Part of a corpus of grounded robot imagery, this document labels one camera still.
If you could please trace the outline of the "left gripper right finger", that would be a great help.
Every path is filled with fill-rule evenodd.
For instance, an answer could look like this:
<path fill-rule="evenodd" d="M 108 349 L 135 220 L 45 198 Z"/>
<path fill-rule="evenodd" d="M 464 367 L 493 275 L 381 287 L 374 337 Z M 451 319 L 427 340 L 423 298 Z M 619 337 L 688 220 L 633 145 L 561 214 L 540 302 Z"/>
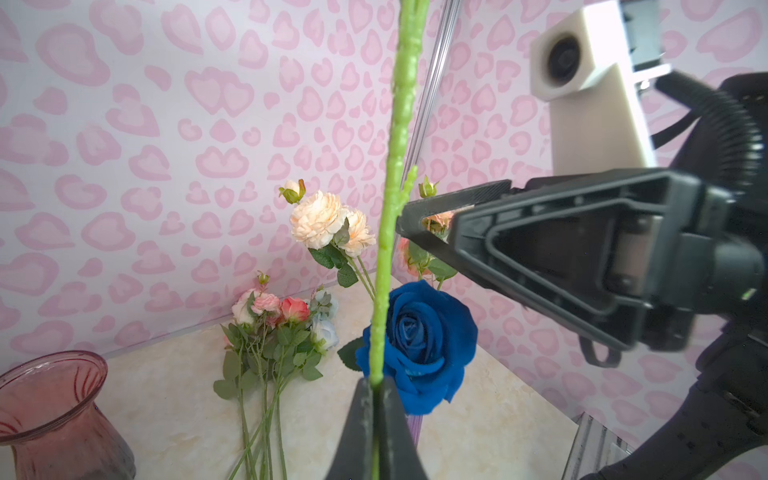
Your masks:
<path fill-rule="evenodd" d="M 380 386 L 380 478 L 427 480 L 394 380 Z"/>

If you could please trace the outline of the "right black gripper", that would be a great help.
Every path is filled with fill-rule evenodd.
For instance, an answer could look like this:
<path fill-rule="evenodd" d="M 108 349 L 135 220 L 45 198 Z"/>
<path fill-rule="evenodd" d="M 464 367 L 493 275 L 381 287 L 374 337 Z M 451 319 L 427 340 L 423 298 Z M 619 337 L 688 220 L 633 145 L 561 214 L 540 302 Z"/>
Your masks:
<path fill-rule="evenodd" d="M 537 178 L 457 214 L 477 284 L 615 351 L 678 351 L 695 317 L 767 325 L 767 241 L 734 195 L 666 169 Z"/>

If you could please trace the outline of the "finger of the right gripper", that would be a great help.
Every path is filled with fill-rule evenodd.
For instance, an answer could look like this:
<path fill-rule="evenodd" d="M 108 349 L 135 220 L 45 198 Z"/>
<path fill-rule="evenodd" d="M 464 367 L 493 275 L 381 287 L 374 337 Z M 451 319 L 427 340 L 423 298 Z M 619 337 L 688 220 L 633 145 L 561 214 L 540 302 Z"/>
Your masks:
<path fill-rule="evenodd" d="M 495 201 L 506 195 L 516 193 L 511 180 L 488 182 L 469 188 L 440 194 L 437 196 L 409 201 L 396 222 L 396 233 L 409 240 L 413 240 L 425 230 L 422 226 L 424 218 L 448 212 L 482 205 Z"/>

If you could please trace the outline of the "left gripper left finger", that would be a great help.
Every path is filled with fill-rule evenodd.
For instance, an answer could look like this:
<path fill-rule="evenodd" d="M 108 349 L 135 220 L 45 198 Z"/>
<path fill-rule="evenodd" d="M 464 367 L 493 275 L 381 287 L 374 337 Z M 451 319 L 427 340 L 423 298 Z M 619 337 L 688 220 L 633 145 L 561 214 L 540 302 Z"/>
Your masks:
<path fill-rule="evenodd" d="M 374 453 L 374 393 L 358 381 L 327 480 L 370 480 Z"/>

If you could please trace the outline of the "cream peach rose stem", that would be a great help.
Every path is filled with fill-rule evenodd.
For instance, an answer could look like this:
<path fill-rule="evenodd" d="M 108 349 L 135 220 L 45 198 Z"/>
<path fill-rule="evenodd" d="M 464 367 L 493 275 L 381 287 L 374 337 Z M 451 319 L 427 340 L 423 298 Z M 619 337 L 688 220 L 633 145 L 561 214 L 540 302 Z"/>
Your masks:
<path fill-rule="evenodd" d="M 335 193 L 309 194 L 302 180 L 286 182 L 278 195 L 292 206 L 292 238 L 308 249 L 316 263 L 334 270 L 340 286 L 361 283 L 374 298 L 375 286 L 362 260 L 363 253 L 376 244 L 367 216 L 345 205 Z"/>

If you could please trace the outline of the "blue rose stem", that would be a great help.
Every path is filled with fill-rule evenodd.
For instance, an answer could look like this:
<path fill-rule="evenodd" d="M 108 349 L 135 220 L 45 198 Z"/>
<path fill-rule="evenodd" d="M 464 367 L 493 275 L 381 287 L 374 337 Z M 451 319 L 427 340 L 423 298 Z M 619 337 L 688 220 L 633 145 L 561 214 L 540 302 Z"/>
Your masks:
<path fill-rule="evenodd" d="M 428 415 L 453 399 L 477 340 L 470 310 L 427 281 L 390 292 L 383 374 L 394 380 L 406 414 Z"/>

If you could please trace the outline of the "large pink spray rose stem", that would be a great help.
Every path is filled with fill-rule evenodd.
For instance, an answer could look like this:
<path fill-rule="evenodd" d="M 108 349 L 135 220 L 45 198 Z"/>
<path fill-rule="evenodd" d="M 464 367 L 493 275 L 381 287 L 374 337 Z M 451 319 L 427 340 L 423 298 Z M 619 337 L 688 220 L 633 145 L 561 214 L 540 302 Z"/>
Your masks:
<path fill-rule="evenodd" d="M 398 43 L 392 75 L 392 112 L 386 161 L 385 190 L 378 234 L 376 296 L 370 328 L 369 383 L 375 396 L 384 381 L 386 314 L 395 249 L 396 220 L 409 198 L 416 175 L 404 172 L 409 125 L 413 118 L 427 1 L 400 3 Z"/>

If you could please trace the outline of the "red glass vase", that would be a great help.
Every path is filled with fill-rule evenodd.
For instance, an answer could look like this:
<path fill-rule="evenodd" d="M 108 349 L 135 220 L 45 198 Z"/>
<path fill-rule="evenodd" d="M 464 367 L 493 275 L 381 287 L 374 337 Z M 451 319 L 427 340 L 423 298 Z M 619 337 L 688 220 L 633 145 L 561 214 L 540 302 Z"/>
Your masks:
<path fill-rule="evenodd" d="M 100 355 L 69 350 L 1 375 L 1 445 L 17 479 L 133 479 L 134 454 L 96 404 Z"/>

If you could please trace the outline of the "purple blue glass vase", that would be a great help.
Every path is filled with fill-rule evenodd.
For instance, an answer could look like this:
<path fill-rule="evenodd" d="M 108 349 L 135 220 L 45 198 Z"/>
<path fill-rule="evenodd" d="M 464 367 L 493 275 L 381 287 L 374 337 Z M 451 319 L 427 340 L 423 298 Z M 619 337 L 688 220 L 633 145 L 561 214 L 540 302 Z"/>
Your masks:
<path fill-rule="evenodd" d="M 406 423 L 413 440 L 413 444 L 415 447 L 418 447 L 422 430 L 423 417 L 421 415 L 407 415 Z"/>

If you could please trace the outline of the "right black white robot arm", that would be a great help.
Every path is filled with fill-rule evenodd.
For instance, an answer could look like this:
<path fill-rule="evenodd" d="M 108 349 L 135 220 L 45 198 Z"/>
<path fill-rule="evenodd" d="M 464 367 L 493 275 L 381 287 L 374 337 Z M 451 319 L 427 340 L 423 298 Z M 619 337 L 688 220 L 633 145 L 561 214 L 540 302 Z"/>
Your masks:
<path fill-rule="evenodd" d="M 767 76 L 657 88 L 691 133 L 667 168 L 507 180 L 408 203 L 409 239 L 476 284 L 579 337 L 589 364 L 684 349 L 700 314 L 726 322 L 677 412 L 600 479 L 704 479 L 767 442 Z"/>

